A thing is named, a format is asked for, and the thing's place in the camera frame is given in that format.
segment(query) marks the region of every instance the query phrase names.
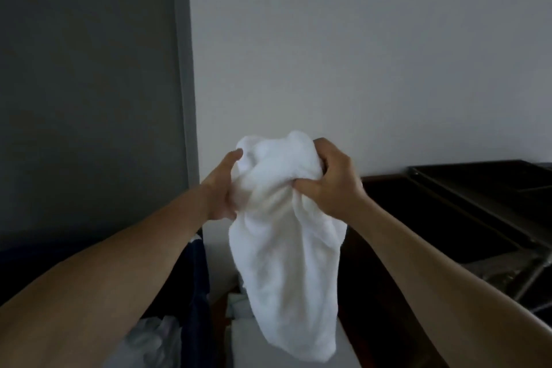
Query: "dark blue fabric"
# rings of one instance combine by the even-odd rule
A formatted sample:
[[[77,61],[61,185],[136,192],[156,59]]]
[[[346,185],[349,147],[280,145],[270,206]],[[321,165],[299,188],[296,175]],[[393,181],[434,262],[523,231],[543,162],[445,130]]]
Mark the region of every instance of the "dark blue fabric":
[[[69,256],[97,243],[50,243],[0,253],[0,305]],[[203,241],[189,243],[145,317],[175,316],[182,326],[182,367],[215,366],[209,302],[209,272]]]

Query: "bare skin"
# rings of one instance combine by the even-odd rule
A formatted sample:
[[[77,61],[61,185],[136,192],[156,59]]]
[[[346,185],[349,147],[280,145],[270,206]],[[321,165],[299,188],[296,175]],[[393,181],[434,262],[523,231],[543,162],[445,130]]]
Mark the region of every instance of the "bare skin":
[[[370,243],[451,368],[549,365],[545,324],[378,207],[350,158],[328,140],[315,146],[327,172],[294,188]],[[100,366],[199,227],[235,216],[230,171],[241,155],[229,153],[200,186],[58,264],[0,307],[2,366]]]
[[[327,172],[294,188],[345,221],[374,249],[451,368],[537,368],[552,361],[552,330],[417,236],[372,201],[351,159],[315,141]]]

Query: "person's left hand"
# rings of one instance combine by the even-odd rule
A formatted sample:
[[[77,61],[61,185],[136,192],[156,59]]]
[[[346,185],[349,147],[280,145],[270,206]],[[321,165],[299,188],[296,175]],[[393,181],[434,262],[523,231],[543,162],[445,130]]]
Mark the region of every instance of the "person's left hand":
[[[235,206],[230,199],[230,173],[234,163],[244,154],[242,149],[234,150],[224,156],[220,164],[201,183],[205,189],[208,202],[208,218],[220,220],[222,218],[236,219]]]

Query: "person's right hand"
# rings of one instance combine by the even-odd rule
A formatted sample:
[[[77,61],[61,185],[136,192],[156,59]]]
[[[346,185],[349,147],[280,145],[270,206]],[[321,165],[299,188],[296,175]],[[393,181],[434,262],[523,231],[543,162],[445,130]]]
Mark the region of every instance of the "person's right hand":
[[[311,198],[331,217],[350,223],[361,207],[371,202],[351,158],[325,138],[314,141],[326,173],[320,180],[296,179],[293,188]]]

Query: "crumpled gray cloth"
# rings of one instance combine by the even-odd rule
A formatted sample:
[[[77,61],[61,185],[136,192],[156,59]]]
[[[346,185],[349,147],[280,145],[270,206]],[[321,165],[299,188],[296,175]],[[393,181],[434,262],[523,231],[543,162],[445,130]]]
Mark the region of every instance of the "crumpled gray cloth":
[[[180,368],[181,327],[173,316],[142,319],[104,362],[103,368]]]

